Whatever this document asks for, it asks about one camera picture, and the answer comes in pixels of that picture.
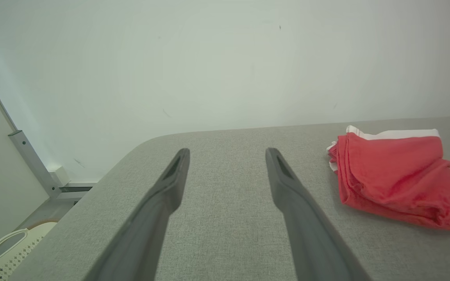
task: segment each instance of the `basket handle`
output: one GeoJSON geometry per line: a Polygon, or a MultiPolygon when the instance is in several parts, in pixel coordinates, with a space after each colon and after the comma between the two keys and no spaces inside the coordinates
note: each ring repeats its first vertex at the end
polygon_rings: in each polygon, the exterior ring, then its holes
{"type": "Polygon", "coordinates": [[[8,233],[7,235],[3,236],[3,237],[0,239],[0,246],[1,246],[1,244],[3,244],[6,240],[8,240],[8,239],[12,238],[13,236],[18,235],[18,234],[20,234],[20,233],[24,233],[24,236],[22,237],[22,239],[20,239],[17,243],[15,243],[15,244],[14,244],[13,246],[11,246],[8,250],[6,250],[3,254],[1,254],[0,257],[1,257],[1,256],[4,256],[7,252],[9,252],[9,251],[10,251],[11,249],[13,249],[16,245],[18,245],[20,242],[22,242],[22,240],[24,240],[24,239],[27,237],[27,234],[29,233],[29,230],[28,230],[27,228],[19,229],[19,230],[17,230],[17,231],[13,231],[12,233],[8,233]]]}

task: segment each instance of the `white laundry basket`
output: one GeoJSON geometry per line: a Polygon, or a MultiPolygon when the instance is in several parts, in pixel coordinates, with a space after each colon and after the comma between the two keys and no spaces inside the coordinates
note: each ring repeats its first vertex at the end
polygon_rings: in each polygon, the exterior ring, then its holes
{"type": "Polygon", "coordinates": [[[20,233],[24,233],[22,239],[0,255],[0,281],[8,280],[16,267],[36,247],[44,236],[57,224],[56,222],[44,222],[30,229],[20,229],[5,235],[0,239],[0,245],[6,240],[20,233]]]}

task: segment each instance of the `folded clothing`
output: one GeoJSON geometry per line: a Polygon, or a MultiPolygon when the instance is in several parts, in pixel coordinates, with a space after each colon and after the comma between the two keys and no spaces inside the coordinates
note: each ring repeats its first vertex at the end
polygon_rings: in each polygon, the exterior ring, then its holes
{"type": "Polygon", "coordinates": [[[327,148],[343,204],[450,230],[450,161],[437,130],[346,131],[327,148]]]}

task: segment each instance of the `folded red shirt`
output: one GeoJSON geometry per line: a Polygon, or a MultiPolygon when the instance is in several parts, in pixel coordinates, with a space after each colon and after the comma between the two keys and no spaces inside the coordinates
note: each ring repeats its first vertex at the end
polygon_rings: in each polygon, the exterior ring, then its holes
{"type": "Polygon", "coordinates": [[[341,202],[390,219],[450,230],[450,161],[436,130],[369,135],[349,126],[328,148],[341,202]]]}

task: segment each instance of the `gray couch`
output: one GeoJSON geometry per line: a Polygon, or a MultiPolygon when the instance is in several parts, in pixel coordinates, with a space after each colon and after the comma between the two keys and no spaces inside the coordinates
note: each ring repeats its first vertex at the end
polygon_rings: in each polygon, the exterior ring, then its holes
{"type": "MultiPolygon", "coordinates": [[[[366,133],[436,128],[450,160],[450,117],[352,123],[366,133]]],[[[55,226],[11,280],[81,280],[180,148],[191,165],[156,280],[296,280],[265,149],[278,148],[375,280],[450,280],[450,232],[343,206],[325,148],[349,123],[166,135],[126,155],[55,226]]]]}

